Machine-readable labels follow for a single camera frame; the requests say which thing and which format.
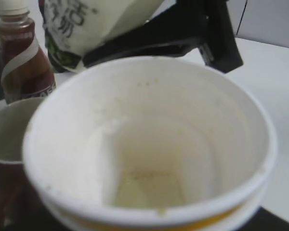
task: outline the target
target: white paper cup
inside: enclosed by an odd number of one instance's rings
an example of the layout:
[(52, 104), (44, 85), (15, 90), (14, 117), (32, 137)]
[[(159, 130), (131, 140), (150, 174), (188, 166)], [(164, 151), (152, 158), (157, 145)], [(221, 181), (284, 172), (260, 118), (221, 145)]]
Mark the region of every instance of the white paper cup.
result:
[[(171, 58), (91, 68), (48, 97), (29, 127), (27, 175), (79, 231), (210, 226), (260, 190), (277, 151), (272, 123), (252, 96), (220, 72)], [(112, 206), (122, 175), (157, 172), (176, 177), (184, 205)], [(245, 221), (238, 216), (226, 228)]]

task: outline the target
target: bottle cap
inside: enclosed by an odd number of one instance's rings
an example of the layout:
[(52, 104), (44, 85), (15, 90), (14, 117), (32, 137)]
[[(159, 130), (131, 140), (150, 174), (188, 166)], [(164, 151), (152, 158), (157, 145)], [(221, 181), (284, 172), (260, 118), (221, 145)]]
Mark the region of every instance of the bottle cap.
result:
[(19, 15), (28, 12), (27, 0), (0, 0), (0, 15)]

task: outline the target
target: white surface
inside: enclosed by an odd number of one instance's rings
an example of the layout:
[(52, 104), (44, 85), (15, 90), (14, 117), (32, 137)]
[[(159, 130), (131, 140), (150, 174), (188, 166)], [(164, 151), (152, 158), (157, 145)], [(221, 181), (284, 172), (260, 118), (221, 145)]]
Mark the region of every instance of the white surface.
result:
[(289, 0), (249, 0), (238, 36), (289, 47)]

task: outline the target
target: sauce bottle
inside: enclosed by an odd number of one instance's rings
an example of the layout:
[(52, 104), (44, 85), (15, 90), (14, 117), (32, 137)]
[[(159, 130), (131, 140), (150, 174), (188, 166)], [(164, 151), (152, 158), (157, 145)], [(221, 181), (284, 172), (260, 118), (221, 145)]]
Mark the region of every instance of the sauce bottle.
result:
[(28, 14), (27, 0), (0, 0), (1, 84), (7, 103), (45, 97), (56, 87)]

